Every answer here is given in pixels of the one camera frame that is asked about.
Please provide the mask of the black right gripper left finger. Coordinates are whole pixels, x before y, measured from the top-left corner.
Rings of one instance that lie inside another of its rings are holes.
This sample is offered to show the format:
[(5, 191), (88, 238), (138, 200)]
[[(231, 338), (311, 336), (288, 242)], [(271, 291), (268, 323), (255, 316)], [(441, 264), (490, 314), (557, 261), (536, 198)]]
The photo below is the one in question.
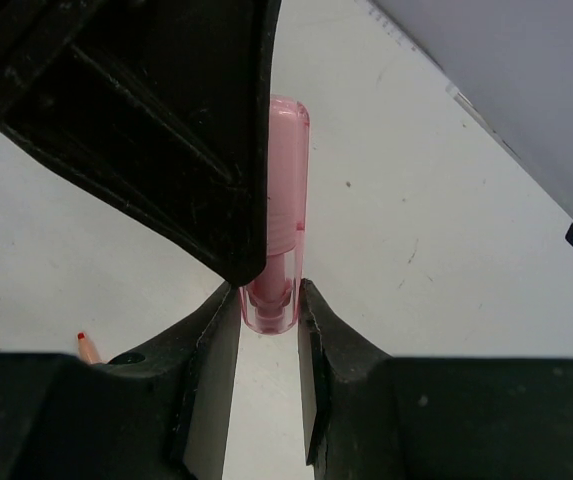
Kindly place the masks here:
[(93, 479), (219, 479), (240, 337), (240, 300), (221, 284), (193, 313), (92, 369), (106, 407)]

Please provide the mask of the pink highlighter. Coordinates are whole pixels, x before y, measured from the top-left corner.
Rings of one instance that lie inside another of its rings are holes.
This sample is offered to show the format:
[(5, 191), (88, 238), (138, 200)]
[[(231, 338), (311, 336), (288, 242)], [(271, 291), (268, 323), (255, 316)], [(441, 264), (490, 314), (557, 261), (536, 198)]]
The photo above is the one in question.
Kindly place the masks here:
[(267, 162), (267, 257), (240, 289), (242, 318), (253, 331), (277, 335), (298, 322), (306, 228), (310, 118), (288, 97), (270, 101)]

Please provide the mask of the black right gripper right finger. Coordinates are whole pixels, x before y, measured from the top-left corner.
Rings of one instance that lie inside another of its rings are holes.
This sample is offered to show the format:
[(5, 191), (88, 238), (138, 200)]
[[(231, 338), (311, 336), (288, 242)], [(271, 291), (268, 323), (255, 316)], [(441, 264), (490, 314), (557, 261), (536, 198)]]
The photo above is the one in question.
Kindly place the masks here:
[(306, 464), (316, 479), (394, 479), (391, 357), (336, 315), (312, 281), (302, 281), (299, 299)]

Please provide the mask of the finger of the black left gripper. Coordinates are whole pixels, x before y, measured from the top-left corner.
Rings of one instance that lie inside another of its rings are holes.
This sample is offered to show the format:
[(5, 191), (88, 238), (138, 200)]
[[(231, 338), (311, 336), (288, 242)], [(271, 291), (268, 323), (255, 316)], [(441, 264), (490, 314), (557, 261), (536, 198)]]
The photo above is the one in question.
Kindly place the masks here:
[(241, 286), (266, 256), (276, 1), (0, 1), (0, 133)]

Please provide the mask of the orange highlighter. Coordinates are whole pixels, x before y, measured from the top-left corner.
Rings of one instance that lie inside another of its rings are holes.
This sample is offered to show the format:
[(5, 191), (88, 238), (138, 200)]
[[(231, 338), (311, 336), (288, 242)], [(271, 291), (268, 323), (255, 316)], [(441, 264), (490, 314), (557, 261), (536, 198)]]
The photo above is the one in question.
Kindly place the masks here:
[(79, 358), (89, 365), (101, 364), (101, 356), (86, 332), (77, 333), (77, 347)]

